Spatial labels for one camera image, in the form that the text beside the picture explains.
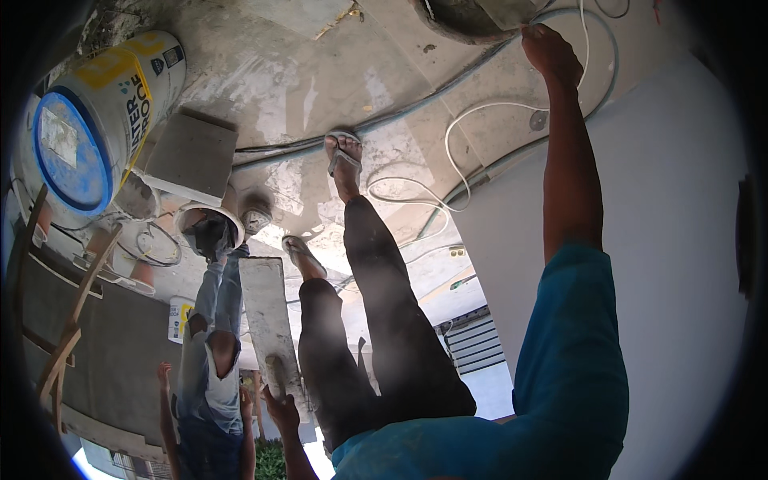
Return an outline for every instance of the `man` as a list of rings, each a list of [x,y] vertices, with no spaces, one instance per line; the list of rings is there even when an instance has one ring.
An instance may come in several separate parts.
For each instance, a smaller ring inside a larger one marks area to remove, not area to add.
[[[184,235],[208,268],[189,313],[181,347],[176,443],[168,393],[170,363],[157,368],[160,382],[160,427],[170,471],[180,479],[253,480],[252,400],[240,387],[240,314],[243,292],[238,260],[248,257],[245,241],[232,250],[228,220],[218,213],[193,211]],[[271,221],[268,212],[251,207],[243,215],[246,240]]]
[[[550,99],[546,267],[518,358],[517,418],[504,425],[472,416],[475,402],[419,308],[392,235],[359,194],[360,143],[339,132],[326,137],[381,389],[377,396],[355,366],[324,269],[288,237],[305,280],[299,360],[336,478],[607,478],[622,449],[629,394],[611,262],[602,253],[600,181],[576,90],[582,68],[543,25],[525,27],[522,46]],[[264,396],[288,478],[316,478],[293,399],[278,402],[269,389]]]

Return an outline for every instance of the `bucket lid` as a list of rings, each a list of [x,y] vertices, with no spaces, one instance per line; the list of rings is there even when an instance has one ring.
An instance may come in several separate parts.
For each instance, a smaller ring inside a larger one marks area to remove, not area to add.
[[[77,95],[61,85],[43,96],[32,123],[32,150],[48,189],[84,215],[112,199],[109,155],[96,124]]]

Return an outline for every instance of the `white cable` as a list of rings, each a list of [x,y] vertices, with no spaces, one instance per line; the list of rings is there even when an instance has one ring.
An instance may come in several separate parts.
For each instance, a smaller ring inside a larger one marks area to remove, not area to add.
[[[585,40],[585,42],[587,44],[587,57],[584,60],[584,70],[581,73],[581,79],[579,80],[576,89],[579,89],[581,87],[581,82],[584,81],[584,77],[587,75],[587,66],[589,65],[589,34],[587,33],[587,24],[584,22],[584,0],[579,0],[579,14],[580,14],[579,16],[581,18],[581,28],[584,30],[584,40]],[[429,187],[424,185],[422,182],[420,182],[418,180],[414,180],[412,178],[407,178],[407,177],[381,177],[381,178],[377,178],[374,181],[368,183],[368,188],[367,188],[368,195],[371,198],[374,198],[374,199],[376,199],[376,200],[378,200],[380,202],[384,202],[386,204],[426,205],[427,207],[437,208],[438,210],[440,210],[445,215],[445,224],[442,226],[442,228],[440,229],[439,232],[432,233],[430,235],[426,235],[424,237],[417,238],[415,240],[411,240],[409,242],[406,242],[403,245],[400,245],[399,246],[400,248],[403,248],[403,247],[406,247],[408,245],[411,245],[412,243],[420,242],[422,240],[427,240],[428,238],[437,237],[439,234],[443,233],[446,228],[448,228],[448,225],[449,225],[449,223],[451,221],[450,220],[449,211],[457,212],[458,213],[458,212],[463,212],[464,210],[467,209],[467,207],[469,206],[469,201],[472,199],[472,191],[469,189],[469,182],[467,182],[466,177],[464,175],[462,175],[462,172],[459,170],[458,165],[456,165],[456,162],[453,160],[453,155],[451,155],[451,149],[448,146],[448,139],[449,139],[449,136],[451,134],[451,130],[453,129],[453,127],[458,122],[460,122],[461,119],[463,119],[467,115],[471,114],[472,112],[476,112],[476,111],[481,110],[481,109],[486,108],[486,107],[494,107],[496,105],[512,105],[514,107],[523,107],[523,108],[527,108],[528,110],[533,110],[533,111],[549,111],[549,107],[546,107],[546,108],[534,107],[534,106],[531,106],[531,105],[518,103],[516,101],[493,101],[493,102],[489,102],[489,103],[486,103],[486,104],[480,104],[480,105],[476,105],[474,107],[469,108],[468,110],[462,112],[458,117],[456,117],[456,119],[454,121],[452,121],[448,125],[448,128],[445,129],[445,153],[448,155],[448,161],[451,162],[451,166],[453,167],[454,170],[456,170],[456,173],[460,176],[460,178],[462,179],[462,182],[464,182],[464,186],[467,189],[467,203],[464,205],[464,207],[462,207],[462,208],[450,207],[448,204],[446,204],[444,201],[442,201],[442,199],[440,197],[438,197],[435,194],[435,192],[433,192]],[[430,196],[432,196],[432,198],[437,200],[438,204],[436,204],[436,205],[435,204],[431,204],[431,203],[429,203],[429,202],[427,202],[425,200],[415,200],[415,199],[403,199],[403,200],[401,200],[401,199],[396,199],[396,198],[386,198],[386,197],[381,197],[381,196],[373,193],[372,188],[373,188],[374,185],[376,185],[376,184],[378,184],[380,182],[383,182],[383,181],[387,181],[387,180],[400,180],[400,181],[406,182],[408,184],[419,185],[426,193],[428,193]]]

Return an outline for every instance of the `blue jeans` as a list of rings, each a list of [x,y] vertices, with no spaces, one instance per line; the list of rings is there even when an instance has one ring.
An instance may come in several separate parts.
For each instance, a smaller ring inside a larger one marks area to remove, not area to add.
[[[179,419],[195,417],[215,422],[225,433],[240,435],[240,376],[237,358],[240,355],[240,314],[243,311],[243,291],[240,286],[239,259],[248,257],[244,243],[230,253],[227,264],[213,262],[203,275],[197,291],[194,312],[206,321],[206,329],[191,335],[184,328],[181,345],[181,368],[177,412]],[[216,374],[209,338],[213,332],[229,332],[237,339],[237,351],[230,371],[219,378]]]

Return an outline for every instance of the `waterproof paint bucket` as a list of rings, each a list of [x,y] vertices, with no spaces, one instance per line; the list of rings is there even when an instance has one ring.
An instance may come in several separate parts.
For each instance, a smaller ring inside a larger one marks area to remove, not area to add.
[[[32,150],[48,189],[75,212],[103,211],[178,98],[186,68],[173,35],[148,31],[59,78],[33,120]]]

